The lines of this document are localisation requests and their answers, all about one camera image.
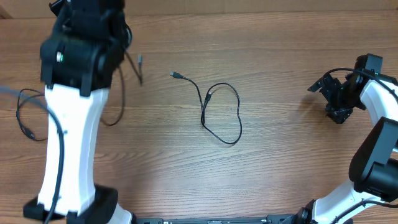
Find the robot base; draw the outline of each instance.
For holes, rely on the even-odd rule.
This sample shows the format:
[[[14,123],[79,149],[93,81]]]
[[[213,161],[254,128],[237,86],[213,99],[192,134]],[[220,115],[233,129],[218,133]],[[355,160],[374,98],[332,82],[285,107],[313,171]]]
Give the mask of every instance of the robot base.
[[[258,218],[188,218],[163,220],[161,218],[139,218],[137,224],[294,224],[297,215],[268,215]],[[352,219],[344,224],[353,224]]]
[[[69,212],[66,216],[67,224],[100,224],[120,223],[135,224],[136,217],[123,210],[118,204],[118,191],[108,187],[95,185],[95,201],[80,216]],[[37,203],[37,197],[24,206],[24,217],[44,221],[48,211],[42,204]],[[52,220],[64,219],[65,216],[54,214]]]

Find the wood grain surface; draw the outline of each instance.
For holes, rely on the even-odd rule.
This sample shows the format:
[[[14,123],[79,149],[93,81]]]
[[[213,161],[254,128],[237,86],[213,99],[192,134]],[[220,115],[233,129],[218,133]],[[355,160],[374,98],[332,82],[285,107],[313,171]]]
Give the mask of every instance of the wood grain surface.
[[[51,0],[0,0],[9,17],[55,17]],[[398,0],[126,0],[128,16],[242,12],[395,10]]]
[[[39,47],[53,19],[0,21],[0,85],[43,90]],[[367,111],[344,125],[325,117],[326,101],[307,88],[327,70],[354,66],[356,57],[384,57],[383,73],[398,74],[398,13],[307,12],[129,17],[130,53],[144,57],[144,86],[123,63],[126,114],[100,126],[95,182],[119,190],[120,204],[138,217],[262,217],[296,213],[348,178],[351,158],[369,134]],[[228,147],[200,124],[195,80],[202,95],[228,82],[241,97],[243,136]],[[344,79],[345,73],[336,77]],[[104,118],[120,109],[115,74]],[[46,142],[22,135],[16,101],[0,98],[0,223],[30,223],[22,206],[42,185]],[[21,114],[37,136],[47,118]],[[212,97],[207,119],[222,138],[238,136],[236,98]],[[396,223],[398,213],[374,207],[356,223]]]
[[[8,12],[3,9],[3,7],[0,4],[0,19],[11,19],[11,16],[8,14]]]

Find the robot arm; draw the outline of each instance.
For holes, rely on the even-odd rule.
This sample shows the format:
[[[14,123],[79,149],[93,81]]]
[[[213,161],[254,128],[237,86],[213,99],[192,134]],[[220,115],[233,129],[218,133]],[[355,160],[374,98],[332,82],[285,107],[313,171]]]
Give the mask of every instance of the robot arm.
[[[385,84],[398,90],[392,83]],[[361,101],[369,110],[375,127],[351,162],[350,180],[313,204],[312,219],[319,224],[333,223],[339,215],[362,201],[391,202],[398,197],[398,161],[390,159],[392,148],[397,148],[398,104],[373,80],[364,87]],[[373,205],[358,206],[336,223],[345,223]]]
[[[40,79],[46,85],[47,105],[64,130],[65,156],[59,198],[54,202],[60,147],[54,121],[49,119],[43,185],[38,197],[25,205],[24,216],[45,220],[50,212],[48,217],[66,217],[68,223],[130,224],[134,216],[119,206],[118,191],[93,180],[100,117],[113,72],[132,40],[124,1],[58,0],[50,8],[57,21],[40,48]]]
[[[379,75],[383,84],[398,90],[395,78],[379,74],[382,58],[363,55],[355,69]],[[324,198],[310,202],[295,217],[295,224],[343,224],[375,205],[372,202],[392,202],[398,198],[398,161],[391,159],[398,148],[398,102],[394,95],[375,80],[358,73],[349,74],[341,84],[329,73],[311,86],[328,100],[326,112],[336,123],[343,123],[353,107],[368,109],[373,130],[359,148],[349,167],[349,180]]]

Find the black cable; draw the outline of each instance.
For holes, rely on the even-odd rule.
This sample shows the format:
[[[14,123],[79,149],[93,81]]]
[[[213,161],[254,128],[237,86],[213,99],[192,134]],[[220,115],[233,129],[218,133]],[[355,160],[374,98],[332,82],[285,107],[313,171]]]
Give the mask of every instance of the black cable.
[[[58,163],[58,173],[57,173],[57,180],[55,183],[55,190],[54,190],[54,196],[51,204],[51,208],[49,211],[49,214],[47,215],[47,218],[45,219],[44,223],[48,224],[49,221],[51,220],[54,212],[55,212],[55,207],[57,206],[58,198],[60,195],[60,187],[61,187],[61,180],[62,180],[62,172],[63,172],[63,160],[65,157],[65,143],[64,143],[64,138],[63,138],[63,131],[61,127],[61,123],[59,122],[57,116],[55,113],[50,109],[47,108],[40,100],[35,99],[34,97],[31,97],[29,95],[22,94],[21,92],[18,93],[15,90],[10,90],[6,87],[0,86],[0,93],[6,93],[12,96],[18,96],[18,98],[25,98],[29,99],[29,102],[39,106],[42,108],[44,111],[46,111],[51,118],[54,120],[54,123],[57,127],[57,132],[58,132],[58,137],[59,137],[59,143],[60,143],[60,157],[59,157],[59,163]]]
[[[24,91],[33,91],[35,93],[38,93],[38,95],[30,96],[30,97],[26,98],[24,101],[22,101],[22,103],[19,103],[20,100],[21,100],[22,92],[24,92]],[[21,129],[22,133],[26,137],[28,137],[29,139],[31,139],[33,141],[37,141],[37,142],[45,141],[45,140],[47,140],[47,138],[45,138],[45,139],[36,139],[35,134],[33,133],[33,131],[31,131],[29,128],[27,128],[25,125],[22,124],[22,121],[21,121],[21,109],[27,102],[29,102],[30,99],[36,98],[36,97],[40,97],[40,96],[44,96],[44,94],[41,93],[40,91],[37,91],[37,90],[28,89],[28,88],[25,88],[25,89],[21,90],[19,92],[19,94],[18,94],[17,111],[16,111],[17,121],[18,121],[19,128]]]
[[[375,76],[372,76],[372,75],[370,75],[368,73],[365,73],[365,72],[362,72],[362,71],[359,71],[359,70],[355,70],[355,69],[352,69],[352,68],[335,68],[335,69],[330,70],[329,72],[326,72],[325,75],[327,75],[329,73],[332,73],[332,72],[337,72],[337,71],[349,71],[349,72],[358,73],[358,74],[361,74],[361,75],[363,75],[365,77],[368,77],[370,80],[376,81],[378,84],[383,86],[389,93],[391,93],[393,95],[393,97],[396,99],[397,103],[398,103],[398,96],[397,96],[395,90],[391,90],[386,84],[384,84],[382,81],[380,81],[380,79],[377,78],[378,73],[375,73]]]
[[[234,88],[233,86],[231,86],[231,85],[228,84],[228,83],[217,83],[217,84],[213,85],[213,86],[210,87],[209,90],[207,91],[207,94],[206,94],[206,97],[205,97],[205,101],[202,102],[202,98],[201,98],[201,94],[200,94],[199,87],[198,87],[198,85],[197,85],[194,81],[192,81],[191,79],[189,79],[189,78],[187,78],[187,77],[184,77],[183,75],[181,75],[181,74],[179,74],[179,73],[177,73],[177,72],[171,72],[170,75],[173,76],[174,78],[181,78],[181,79],[190,81],[190,82],[197,88],[198,95],[199,95],[199,100],[200,100],[200,108],[201,108],[200,122],[201,122],[201,125],[202,125],[207,131],[209,131],[212,135],[214,135],[214,137],[216,137],[216,138],[217,138],[218,140],[220,140],[221,142],[223,142],[223,143],[225,143],[225,144],[229,144],[229,145],[234,145],[234,144],[236,144],[236,143],[241,139],[241,137],[242,137],[242,131],[243,131],[242,121],[241,121],[241,117],[240,117],[240,115],[239,115],[239,108],[240,108],[240,106],[241,106],[241,99],[240,99],[240,97],[239,97],[238,92],[235,90],[235,88]],[[232,88],[233,91],[234,91],[235,94],[236,94],[236,98],[238,99],[238,108],[237,108],[237,110],[236,110],[236,114],[237,114],[238,119],[239,119],[239,125],[240,125],[240,127],[241,127],[241,130],[240,130],[240,133],[239,133],[239,137],[237,138],[237,140],[235,140],[235,141],[233,141],[233,142],[226,142],[226,141],[222,140],[220,137],[218,137],[213,131],[211,131],[211,130],[210,130],[209,128],[207,128],[206,125],[205,125],[206,107],[207,107],[207,104],[209,103],[209,101],[210,101],[210,99],[211,99],[211,96],[212,96],[212,95],[214,94],[214,92],[215,92],[215,91],[214,91],[214,92],[212,93],[212,92],[210,92],[210,91],[211,91],[214,87],[216,87],[216,86],[218,86],[218,85],[227,85],[227,86],[229,86],[230,88]]]
[[[135,65],[134,62],[132,61],[132,59],[131,59],[129,53],[126,51],[125,54],[126,54],[127,59],[128,59],[129,62],[130,62],[130,65],[131,65],[132,69],[134,70],[134,73],[136,74],[136,76],[137,76],[137,78],[138,78],[138,80],[139,80],[139,84],[142,86],[142,81],[143,81],[143,80],[142,80],[142,70],[141,70],[141,66],[142,66],[142,56],[141,56],[141,55],[138,56],[138,58],[139,58],[139,60],[138,60],[138,66],[140,67],[140,69],[139,69],[139,71],[138,71],[137,68],[136,68],[136,65]]]
[[[382,207],[386,208],[398,208],[398,205],[392,205],[388,203],[382,203],[382,202],[377,202],[377,201],[372,201],[372,200],[363,200],[362,202],[359,202],[358,204],[352,206],[350,209],[347,211],[343,212],[341,215],[337,216],[335,220],[331,224],[336,224],[338,223],[342,218],[344,218],[346,215],[350,214],[351,212],[355,211],[357,208],[360,206],[366,206],[367,204],[375,204],[375,205],[380,205]]]
[[[138,69],[138,71],[137,71],[136,65],[135,65],[134,62],[132,61],[132,59],[131,59],[129,53],[126,51],[125,54],[126,54],[127,59],[129,60],[129,63],[130,63],[130,65],[131,65],[132,69],[134,70],[134,73],[135,73],[136,76],[138,77],[140,86],[142,86],[142,55],[141,55],[141,54],[138,55],[138,68],[139,68],[139,69]],[[122,120],[123,115],[124,115],[124,108],[126,107],[126,85],[125,85],[125,83],[124,83],[124,76],[123,76],[123,71],[122,71],[122,68],[121,68],[121,67],[119,67],[119,74],[120,74],[121,91],[122,91],[122,105],[121,105],[121,110],[120,110],[120,113],[119,113],[118,118],[117,118],[116,121],[113,122],[113,123],[108,123],[108,122],[106,122],[103,118],[101,118],[101,122],[102,122],[105,126],[108,126],[108,127],[115,126],[115,125],[117,125],[117,124],[120,122],[120,120]]]
[[[101,118],[101,122],[108,127],[115,126],[120,122],[120,120],[122,120],[123,115],[124,115],[124,107],[126,106],[126,86],[124,84],[124,77],[123,77],[123,72],[122,72],[121,67],[119,67],[119,74],[120,74],[120,82],[121,82],[121,89],[122,89],[122,106],[121,106],[119,116],[115,122],[107,123],[103,118]]]

